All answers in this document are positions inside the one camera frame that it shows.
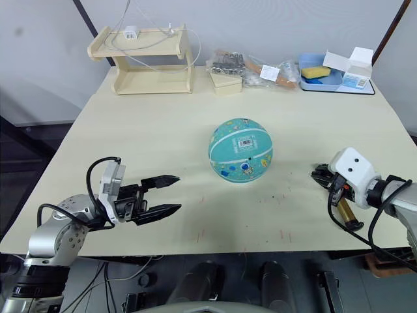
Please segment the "wooden shelf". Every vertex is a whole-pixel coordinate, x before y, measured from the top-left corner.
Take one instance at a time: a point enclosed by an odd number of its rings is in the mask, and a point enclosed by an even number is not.
[[[176,29],[172,37],[166,37],[158,29],[142,29],[138,39],[125,39],[122,33],[111,33],[110,27],[105,27],[87,48],[93,61],[103,57],[113,58],[117,66],[117,77],[112,89],[118,95],[141,93],[191,93],[194,66],[193,57],[185,25]],[[119,50],[112,48],[111,41]],[[149,48],[139,48],[155,44]],[[166,71],[159,72],[147,67],[133,67],[126,61],[129,56],[161,56],[176,55],[186,60],[185,65],[161,65],[154,68]]]

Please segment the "white tabletop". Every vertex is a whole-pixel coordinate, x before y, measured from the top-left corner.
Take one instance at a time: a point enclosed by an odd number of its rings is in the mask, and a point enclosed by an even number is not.
[[[98,158],[126,165],[124,184],[171,174],[174,185],[150,190],[150,206],[181,203],[174,215],[136,226],[129,222],[87,236],[80,255],[121,256],[366,248],[327,215],[326,191],[309,174],[346,146],[359,150],[383,177],[417,180],[417,148],[397,115],[376,94],[346,95],[300,89],[244,89],[219,97],[209,75],[197,68],[194,92],[114,95],[112,68],[62,142],[13,227],[1,242],[7,253],[26,253],[41,203],[86,193],[85,172]],[[248,117],[272,137],[274,158],[259,179],[239,185],[211,169],[209,140],[222,122]],[[93,189],[104,164],[94,171]],[[374,209],[352,205],[366,235]],[[47,209],[44,219],[50,215]],[[382,215],[375,229],[380,246],[407,246],[406,230]]]

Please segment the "teal basketball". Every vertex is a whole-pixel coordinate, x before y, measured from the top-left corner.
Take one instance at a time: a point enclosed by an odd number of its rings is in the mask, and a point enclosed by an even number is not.
[[[208,145],[213,170],[232,183],[260,177],[272,160],[272,140],[266,130],[250,119],[231,119],[221,124]]]

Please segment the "white power adapter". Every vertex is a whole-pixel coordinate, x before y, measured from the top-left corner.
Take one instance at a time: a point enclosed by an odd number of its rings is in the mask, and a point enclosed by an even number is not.
[[[137,26],[131,25],[126,26],[126,28],[123,31],[123,35],[126,39],[137,39],[139,36],[140,30],[137,28]]]

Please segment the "white box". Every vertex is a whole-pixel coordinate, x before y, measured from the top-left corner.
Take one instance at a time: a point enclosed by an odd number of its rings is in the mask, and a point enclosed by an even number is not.
[[[323,65],[345,72],[342,85],[363,89],[372,75],[373,50],[355,47],[351,57],[326,52]]]

